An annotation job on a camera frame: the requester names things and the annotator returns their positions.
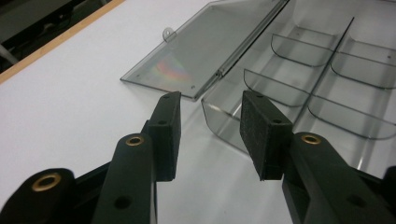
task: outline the screw hole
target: screw hole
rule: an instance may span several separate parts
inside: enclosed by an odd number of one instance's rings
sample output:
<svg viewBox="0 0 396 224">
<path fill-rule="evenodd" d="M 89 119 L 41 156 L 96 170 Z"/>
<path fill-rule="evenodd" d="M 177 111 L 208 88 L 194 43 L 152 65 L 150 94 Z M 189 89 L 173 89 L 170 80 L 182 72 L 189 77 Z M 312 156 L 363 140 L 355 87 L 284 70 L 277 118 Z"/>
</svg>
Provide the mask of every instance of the screw hole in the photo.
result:
<svg viewBox="0 0 396 224">
<path fill-rule="evenodd" d="M 366 202 L 361 197 L 355 194 L 350 195 L 349 197 L 346 198 L 346 200 L 352 203 L 353 205 L 361 208 L 366 206 Z"/>
<path fill-rule="evenodd" d="M 129 138 L 126 141 L 126 145 L 131 146 L 131 147 L 135 147 L 135 146 L 139 146 L 140 144 L 142 144 L 144 142 L 144 138 L 141 136 L 134 136 Z"/>
<path fill-rule="evenodd" d="M 35 192 L 52 189 L 61 182 L 61 176 L 58 173 L 43 175 L 33 184 L 32 190 Z"/>
<path fill-rule="evenodd" d="M 115 202 L 114 206 L 120 210 L 125 209 L 131 205 L 131 199 L 127 196 L 120 196 Z"/>
<path fill-rule="evenodd" d="M 318 145 L 320 144 L 321 140 L 320 138 L 314 136 L 314 135 L 304 135 L 301 137 L 303 139 L 303 141 L 305 141 L 307 144 L 311 144 L 311 145 Z"/>
</svg>

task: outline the plastic compartment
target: plastic compartment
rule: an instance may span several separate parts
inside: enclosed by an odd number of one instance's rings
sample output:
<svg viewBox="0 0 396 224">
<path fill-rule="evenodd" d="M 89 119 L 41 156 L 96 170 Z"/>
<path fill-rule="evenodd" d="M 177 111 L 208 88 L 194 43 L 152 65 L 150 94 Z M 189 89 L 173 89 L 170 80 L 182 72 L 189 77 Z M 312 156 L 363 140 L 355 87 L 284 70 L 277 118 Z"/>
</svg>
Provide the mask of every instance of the plastic compartment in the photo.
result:
<svg viewBox="0 0 396 224">
<path fill-rule="evenodd" d="M 272 35 L 264 33 L 236 66 L 203 99 L 210 130 L 246 151 L 239 133 L 244 90 L 268 96 L 291 121 L 296 121 L 325 66 L 312 67 L 277 56 Z"/>
<path fill-rule="evenodd" d="M 322 134 L 349 165 L 363 171 L 374 151 L 396 150 L 395 12 L 392 2 L 361 1 L 295 129 Z M 381 176 L 394 165 L 386 160 L 371 172 Z"/>
<path fill-rule="evenodd" d="M 382 89 L 396 88 L 396 3 L 361 1 L 362 7 L 343 45 L 332 61 L 332 69 Z"/>
<path fill-rule="evenodd" d="M 326 65 L 355 8 L 354 2 L 345 0 L 290 2 L 268 30 L 274 53 L 308 66 Z"/>
</svg>

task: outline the white table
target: white table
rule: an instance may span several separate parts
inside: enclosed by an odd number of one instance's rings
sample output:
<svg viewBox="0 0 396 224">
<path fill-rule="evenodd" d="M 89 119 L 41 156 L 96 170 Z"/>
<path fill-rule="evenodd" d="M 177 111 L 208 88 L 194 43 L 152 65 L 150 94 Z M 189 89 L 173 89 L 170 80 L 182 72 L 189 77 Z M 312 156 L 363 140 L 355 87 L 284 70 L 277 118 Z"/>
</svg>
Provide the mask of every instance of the white table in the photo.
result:
<svg viewBox="0 0 396 224">
<path fill-rule="evenodd" d="M 0 204 L 39 171 L 88 173 L 140 132 L 163 92 L 120 77 L 207 2 L 127 0 L 0 85 Z M 182 99 L 181 116 L 159 223 L 291 223 L 281 182 L 260 182 L 251 159 L 210 132 L 199 101 Z"/>
</svg>

